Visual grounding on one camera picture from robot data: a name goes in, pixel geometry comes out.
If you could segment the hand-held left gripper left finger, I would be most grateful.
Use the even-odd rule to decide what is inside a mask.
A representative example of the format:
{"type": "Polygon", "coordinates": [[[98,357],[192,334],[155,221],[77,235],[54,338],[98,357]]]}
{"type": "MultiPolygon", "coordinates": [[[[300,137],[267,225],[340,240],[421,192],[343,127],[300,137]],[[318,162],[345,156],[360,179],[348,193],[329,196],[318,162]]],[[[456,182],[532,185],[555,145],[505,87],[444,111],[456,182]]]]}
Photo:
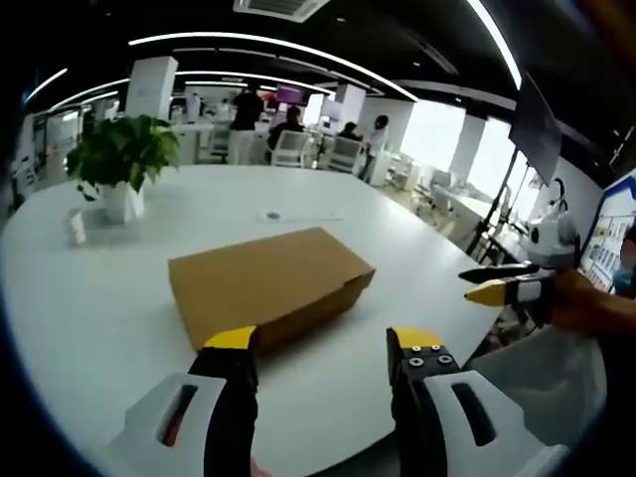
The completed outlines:
{"type": "Polygon", "coordinates": [[[111,476],[248,476],[257,419],[256,326],[219,333],[186,374],[172,374],[125,413],[106,447],[111,476]]]}

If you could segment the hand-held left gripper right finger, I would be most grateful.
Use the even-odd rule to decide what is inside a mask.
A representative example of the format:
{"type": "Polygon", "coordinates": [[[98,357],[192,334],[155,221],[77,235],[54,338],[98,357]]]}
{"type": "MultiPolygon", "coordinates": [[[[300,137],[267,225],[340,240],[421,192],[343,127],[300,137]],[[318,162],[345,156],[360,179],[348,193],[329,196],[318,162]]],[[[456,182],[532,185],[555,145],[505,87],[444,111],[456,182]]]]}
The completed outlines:
{"type": "Polygon", "coordinates": [[[392,416],[402,476],[548,476],[564,459],[524,413],[476,371],[463,371],[432,332],[387,330],[392,416]]]}

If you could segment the person's right hand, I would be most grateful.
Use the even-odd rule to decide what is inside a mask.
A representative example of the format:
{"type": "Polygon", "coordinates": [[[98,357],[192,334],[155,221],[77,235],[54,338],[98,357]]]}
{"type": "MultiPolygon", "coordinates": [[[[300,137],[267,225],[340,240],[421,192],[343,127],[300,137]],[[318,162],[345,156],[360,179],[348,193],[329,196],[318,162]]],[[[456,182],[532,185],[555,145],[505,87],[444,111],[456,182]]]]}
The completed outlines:
{"type": "Polygon", "coordinates": [[[556,278],[552,323],[580,333],[595,333],[606,328],[607,299],[613,295],[595,288],[576,269],[568,269],[556,278]]]}

